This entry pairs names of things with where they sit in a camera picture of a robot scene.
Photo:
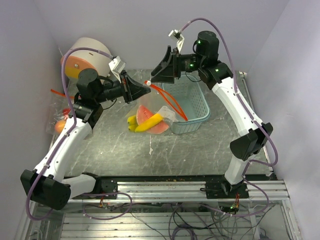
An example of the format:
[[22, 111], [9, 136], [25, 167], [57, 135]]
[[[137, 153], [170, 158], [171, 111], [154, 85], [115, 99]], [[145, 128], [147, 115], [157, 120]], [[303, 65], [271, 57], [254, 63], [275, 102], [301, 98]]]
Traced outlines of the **toy watermelon slice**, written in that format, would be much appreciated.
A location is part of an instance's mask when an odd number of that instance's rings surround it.
[[159, 113], [153, 114], [144, 105], [138, 107], [136, 121], [138, 126], [134, 130], [135, 133], [162, 134], [169, 129], [169, 125]]

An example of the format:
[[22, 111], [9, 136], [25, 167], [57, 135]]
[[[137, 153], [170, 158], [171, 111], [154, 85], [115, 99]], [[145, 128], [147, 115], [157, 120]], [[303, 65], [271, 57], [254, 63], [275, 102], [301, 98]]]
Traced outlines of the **clear orange-zip bag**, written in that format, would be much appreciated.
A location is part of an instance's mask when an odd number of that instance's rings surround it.
[[151, 89], [148, 93], [137, 100], [136, 106], [127, 114], [127, 119], [130, 116], [136, 115], [140, 105], [148, 108], [153, 114], [160, 114], [169, 128], [174, 122], [177, 122], [177, 116], [181, 116], [185, 121], [188, 120], [184, 111], [172, 95], [162, 89], [162, 87], [152, 84], [146, 80], [143, 84]]
[[59, 135], [55, 132], [55, 124], [60, 120], [67, 120], [68, 115], [63, 115], [62, 110], [69, 108], [66, 95], [54, 89], [50, 90], [49, 114], [46, 124], [46, 132], [50, 135]]

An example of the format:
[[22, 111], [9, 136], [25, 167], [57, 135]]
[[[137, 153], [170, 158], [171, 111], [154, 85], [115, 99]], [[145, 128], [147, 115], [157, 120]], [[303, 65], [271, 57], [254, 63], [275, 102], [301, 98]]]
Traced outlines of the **single yellow toy banana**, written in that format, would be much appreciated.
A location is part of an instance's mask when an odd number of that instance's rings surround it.
[[141, 122], [140, 124], [139, 124], [139, 121], [137, 121], [138, 127], [135, 129], [134, 132], [135, 133], [145, 132], [145, 131], [149, 130], [150, 128], [153, 128], [154, 126], [159, 124], [163, 119], [164, 118], [159, 113], [156, 113], [156, 114], [152, 115], [150, 118]]

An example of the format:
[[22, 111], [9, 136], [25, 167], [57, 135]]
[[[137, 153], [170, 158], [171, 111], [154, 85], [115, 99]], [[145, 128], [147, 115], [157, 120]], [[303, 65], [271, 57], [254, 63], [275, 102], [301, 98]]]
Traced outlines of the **red toy wax apple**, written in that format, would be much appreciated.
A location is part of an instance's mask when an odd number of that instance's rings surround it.
[[63, 114], [64, 116], [67, 116], [67, 115], [70, 113], [70, 111], [71, 111], [70, 108], [64, 108], [64, 109], [62, 110], [62, 114]]

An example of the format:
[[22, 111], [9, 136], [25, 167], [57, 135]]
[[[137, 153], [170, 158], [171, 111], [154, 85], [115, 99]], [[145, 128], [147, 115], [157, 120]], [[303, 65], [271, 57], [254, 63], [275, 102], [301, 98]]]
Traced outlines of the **clear orange-zip top bag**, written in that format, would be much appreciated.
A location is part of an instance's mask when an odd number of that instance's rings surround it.
[[46, 124], [46, 132], [50, 135], [59, 135], [55, 132], [55, 124], [60, 120], [67, 120], [68, 115], [63, 115], [62, 110], [69, 108], [66, 95], [54, 89], [50, 90], [49, 114]]

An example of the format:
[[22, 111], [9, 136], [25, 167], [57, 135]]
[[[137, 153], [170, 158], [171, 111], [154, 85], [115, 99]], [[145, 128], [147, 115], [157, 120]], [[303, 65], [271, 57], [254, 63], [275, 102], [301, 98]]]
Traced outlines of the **pink toy peach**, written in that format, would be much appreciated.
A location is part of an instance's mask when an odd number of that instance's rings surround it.
[[65, 119], [62, 119], [56, 122], [54, 126], [54, 130], [57, 134], [60, 134], [64, 130], [66, 122], [67, 121]]

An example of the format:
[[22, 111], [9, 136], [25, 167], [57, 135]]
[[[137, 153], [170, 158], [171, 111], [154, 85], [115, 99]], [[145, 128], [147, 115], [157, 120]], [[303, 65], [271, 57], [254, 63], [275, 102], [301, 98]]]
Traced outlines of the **yellow toy banana bunch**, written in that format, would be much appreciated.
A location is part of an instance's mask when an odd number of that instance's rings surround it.
[[127, 118], [127, 123], [128, 123], [129, 131], [134, 132], [136, 130], [136, 128], [138, 127], [136, 115], [129, 116]]

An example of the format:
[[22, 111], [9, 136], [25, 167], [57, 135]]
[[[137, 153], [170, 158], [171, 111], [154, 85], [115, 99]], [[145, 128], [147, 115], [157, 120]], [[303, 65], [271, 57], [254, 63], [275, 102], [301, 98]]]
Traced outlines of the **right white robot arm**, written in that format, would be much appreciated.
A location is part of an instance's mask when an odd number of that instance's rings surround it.
[[269, 122], [264, 123], [255, 114], [238, 90], [236, 75], [227, 64], [219, 60], [220, 39], [214, 32], [199, 32], [192, 54], [181, 54], [185, 38], [179, 30], [172, 30], [169, 37], [176, 40], [176, 47], [167, 48], [164, 58], [151, 72], [148, 85], [173, 84], [181, 77], [182, 72], [196, 71], [200, 80], [223, 103], [239, 134], [239, 138], [229, 145], [232, 158], [218, 187], [224, 197], [231, 198], [243, 184], [248, 163], [265, 146], [273, 126]]

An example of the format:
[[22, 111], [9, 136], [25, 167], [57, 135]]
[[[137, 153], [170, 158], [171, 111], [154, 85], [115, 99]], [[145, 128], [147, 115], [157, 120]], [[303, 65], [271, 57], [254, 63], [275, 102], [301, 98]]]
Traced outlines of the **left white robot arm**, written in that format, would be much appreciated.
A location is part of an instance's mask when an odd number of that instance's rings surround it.
[[34, 201], [61, 210], [69, 199], [82, 194], [91, 199], [98, 198], [102, 193], [102, 186], [96, 182], [98, 176], [83, 173], [66, 179], [68, 162], [101, 117], [102, 103], [118, 98], [130, 103], [151, 91], [133, 80], [125, 70], [121, 71], [119, 79], [111, 80], [100, 76], [93, 68], [86, 68], [78, 74], [76, 87], [78, 91], [64, 129], [43, 160], [33, 170], [24, 170], [20, 176], [27, 194], [26, 207]]

